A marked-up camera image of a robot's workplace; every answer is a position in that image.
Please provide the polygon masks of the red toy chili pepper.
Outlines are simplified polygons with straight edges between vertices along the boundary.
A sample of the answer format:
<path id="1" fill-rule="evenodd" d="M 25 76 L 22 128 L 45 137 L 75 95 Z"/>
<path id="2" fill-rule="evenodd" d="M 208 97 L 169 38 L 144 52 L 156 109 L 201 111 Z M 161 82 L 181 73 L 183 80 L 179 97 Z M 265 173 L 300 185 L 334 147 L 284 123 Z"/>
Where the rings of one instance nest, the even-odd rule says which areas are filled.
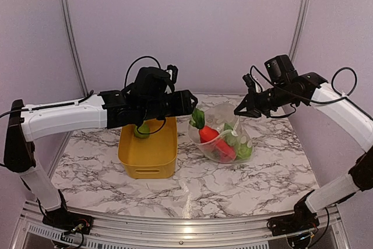
<path id="1" fill-rule="evenodd" d="M 204 145 L 203 150 L 211 159 L 220 163 L 235 160 L 237 156 L 235 150 L 219 137 L 218 130 L 206 125 L 204 111 L 195 108 L 189 124 L 198 130 L 200 143 Z"/>

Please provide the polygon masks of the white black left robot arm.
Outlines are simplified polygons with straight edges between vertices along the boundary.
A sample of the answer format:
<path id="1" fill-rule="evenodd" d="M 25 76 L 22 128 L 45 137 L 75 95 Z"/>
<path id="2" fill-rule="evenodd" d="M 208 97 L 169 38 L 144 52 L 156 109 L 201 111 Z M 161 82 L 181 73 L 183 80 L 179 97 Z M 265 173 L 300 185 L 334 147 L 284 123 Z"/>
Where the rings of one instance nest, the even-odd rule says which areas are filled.
<path id="1" fill-rule="evenodd" d="M 81 129 L 113 129 L 142 125 L 146 121 L 171 121 L 171 128 L 162 136 L 151 137 L 145 148 L 136 153 L 136 164 L 126 172 L 133 178 L 169 178 L 173 171 L 160 164 L 166 156 L 166 143 L 175 137 L 176 118 L 190 115 L 198 99 L 189 91 L 163 93 L 159 97 L 131 97 L 119 91 L 105 91 L 81 100 L 66 103 L 25 106 L 15 100 L 6 132 L 4 165 L 18 173 L 30 191 L 39 199 L 50 218 L 60 228 L 73 224 L 62 192 L 56 189 L 34 158 L 34 141 L 48 135 Z"/>

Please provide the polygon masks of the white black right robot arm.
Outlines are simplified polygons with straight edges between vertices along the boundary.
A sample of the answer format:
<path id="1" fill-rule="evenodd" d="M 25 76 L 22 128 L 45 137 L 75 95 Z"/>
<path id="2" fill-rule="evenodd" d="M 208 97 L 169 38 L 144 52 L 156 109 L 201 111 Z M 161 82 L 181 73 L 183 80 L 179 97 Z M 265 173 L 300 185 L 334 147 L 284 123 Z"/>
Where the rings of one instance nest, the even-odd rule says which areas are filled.
<path id="1" fill-rule="evenodd" d="M 336 93 L 314 72 L 278 73 L 270 81 L 272 87 L 261 92 L 251 75 L 244 75 L 243 80 L 248 93 L 236 114 L 269 117 L 285 105 L 310 107 L 300 114 L 304 120 L 296 118 L 295 130 L 323 185 L 295 205 L 298 210 L 288 221 L 292 229 L 303 229 L 311 221 L 311 213 L 372 189 L 372 118 L 348 96 Z"/>

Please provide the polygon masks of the green toy bitter gourd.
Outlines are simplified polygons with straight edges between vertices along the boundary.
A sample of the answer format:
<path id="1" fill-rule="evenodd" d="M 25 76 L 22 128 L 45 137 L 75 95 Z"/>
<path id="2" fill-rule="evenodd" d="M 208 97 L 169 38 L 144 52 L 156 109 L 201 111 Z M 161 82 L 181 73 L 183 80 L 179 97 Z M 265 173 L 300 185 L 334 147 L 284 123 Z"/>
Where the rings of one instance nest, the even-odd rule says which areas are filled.
<path id="1" fill-rule="evenodd" d="M 228 123 L 224 124 L 224 132 L 226 132 L 226 131 L 227 131 L 227 133 L 224 135 L 225 142 L 229 146 L 235 146 L 238 143 L 237 134 L 233 130 L 233 127 Z"/>

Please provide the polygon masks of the green toy apple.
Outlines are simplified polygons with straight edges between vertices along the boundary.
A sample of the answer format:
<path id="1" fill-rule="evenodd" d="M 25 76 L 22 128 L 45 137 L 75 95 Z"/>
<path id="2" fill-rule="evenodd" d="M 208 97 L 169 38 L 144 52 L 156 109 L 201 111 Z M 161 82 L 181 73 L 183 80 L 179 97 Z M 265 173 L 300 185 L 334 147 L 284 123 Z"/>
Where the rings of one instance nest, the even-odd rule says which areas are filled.
<path id="1" fill-rule="evenodd" d="M 247 160 L 252 154 L 252 145 L 247 143 L 239 143 L 236 146 L 236 160 Z"/>

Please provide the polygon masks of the green toy pear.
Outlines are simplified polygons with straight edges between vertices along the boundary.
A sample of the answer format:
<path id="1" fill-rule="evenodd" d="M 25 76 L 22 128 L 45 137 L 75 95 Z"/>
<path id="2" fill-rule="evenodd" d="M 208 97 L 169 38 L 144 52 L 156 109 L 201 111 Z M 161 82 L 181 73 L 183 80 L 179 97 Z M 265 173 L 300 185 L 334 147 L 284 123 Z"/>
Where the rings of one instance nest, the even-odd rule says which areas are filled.
<path id="1" fill-rule="evenodd" d="M 141 126 L 135 126 L 133 133 L 139 139 L 146 139 L 150 136 L 150 127 L 144 122 Z"/>

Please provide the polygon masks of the yellow plastic basket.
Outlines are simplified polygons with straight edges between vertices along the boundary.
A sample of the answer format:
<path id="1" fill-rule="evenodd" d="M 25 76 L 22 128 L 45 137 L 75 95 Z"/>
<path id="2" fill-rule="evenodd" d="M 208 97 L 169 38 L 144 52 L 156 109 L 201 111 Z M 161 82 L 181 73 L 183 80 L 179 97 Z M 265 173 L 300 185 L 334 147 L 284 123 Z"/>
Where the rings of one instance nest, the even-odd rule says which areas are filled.
<path id="1" fill-rule="evenodd" d="M 122 127 L 118 159 L 132 178 L 169 178 L 174 174 L 178 154 L 177 119 L 168 117 L 165 125 L 155 119 L 147 120 L 145 124 L 152 132 L 161 130 L 141 139 L 135 136 L 134 125 Z"/>

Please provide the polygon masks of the clear polka dot zip bag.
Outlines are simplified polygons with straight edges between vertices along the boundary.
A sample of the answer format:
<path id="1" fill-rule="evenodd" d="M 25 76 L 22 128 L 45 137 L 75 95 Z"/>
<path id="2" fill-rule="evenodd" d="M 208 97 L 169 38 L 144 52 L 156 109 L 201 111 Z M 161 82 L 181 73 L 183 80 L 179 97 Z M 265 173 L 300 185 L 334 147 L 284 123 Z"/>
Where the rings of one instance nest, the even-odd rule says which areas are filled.
<path id="1" fill-rule="evenodd" d="M 233 127 L 233 130 L 237 134 L 237 140 L 238 140 L 238 143 L 235 146 L 231 146 L 234 150 L 236 149 L 236 146 L 239 143 L 247 143 L 248 142 L 249 144 L 252 145 L 252 153 L 253 153 L 254 146 L 252 144 L 251 138 L 248 135 L 248 133 L 246 132 L 246 130 L 242 127 L 239 118 L 236 115 L 234 115 L 234 106 L 232 104 L 230 104 L 230 103 L 220 103 L 220 104 L 217 104 L 217 105 L 209 108 L 208 110 L 202 110 L 202 111 L 204 111 L 204 113 L 205 113 L 205 123 L 206 123 L 206 125 L 218 130 L 218 132 L 220 133 L 219 137 L 221 137 L 222 139 L 224 139 L 224 135 L 227 133 L 227 131 L 224 132 L 224 124 L 228 123 Z M 196 128 L 192 127 L 190 124 L 188 124 L 188 136 L 189 136 L 190 140 L 198 147 L 198 149 L 208 159 L 214 161 L 203 150 L 204 145 L 200 143 L 198 130 Z M 246 162 L 247 160 L 233 160 L 232 162 L 223 163 L 223 164 L 241 163 L 241 162 Z"/>

